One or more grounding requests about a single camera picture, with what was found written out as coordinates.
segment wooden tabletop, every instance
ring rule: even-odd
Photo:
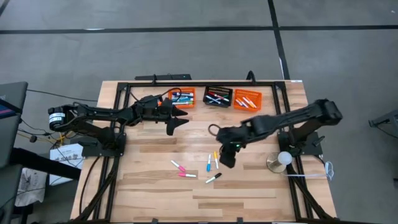
[[[99,107],[113,107],[117,84],[114,81],[103,82]],[[286,81],[286,86],[291,110],[307,105],[302,82]],[[134,87],[132,92],[141,98],[163,93],[169,88]],[[266,167],[267,156],[279,151],[275,134],[242,149],[236,156],[235,168],[220,165],[220,169],[215,170],[212,159],[212,170],[206,171],[209,153],[220,148],[220,143],[207,131],[210,124],[239,126],[240,121],[257,114],[275,114],[270,87],[239,88],[262,92],[262,110],[250,113],[233,107],[208,106],[198,97],[194,108],[184,109],[188,112],[184,118],[190,122],[178,127],[173,136],[166,135],[164,123],[145,121],[126,128],[127,146],[119,164],[111,222],[150,222],[152,218],[158,218],[160,222],[234,222],[236,217],[243,217],[247,222],[295,220],[287,178],[272,173]],[[197,96],[203,96],[203,92],[204,87],[196,87]],[[109,123],[96,121],[95,125],[105,127]],[[184,166],[187,173],[198,177],[179,177],[179,170],[170,162],[171,159]],[[306,174],[325,173],[322,164],[314,157],[302,156],[302,160]],[[94,158],[84,161],[71,218],[78,216],[81,189],[93,161]],[[84,207],[97,191],[101,166],[102,158],[94,166],[88,180],[83,196]],[[218,172],[223,175],[205,184],[205,180]],[[326,178],[307,177],[307,186],[325,211],[335,216]],[[305,217],[299,190],[298,197],[302,216]],[[107,198],[105,193],[100,217],[104,217]]]

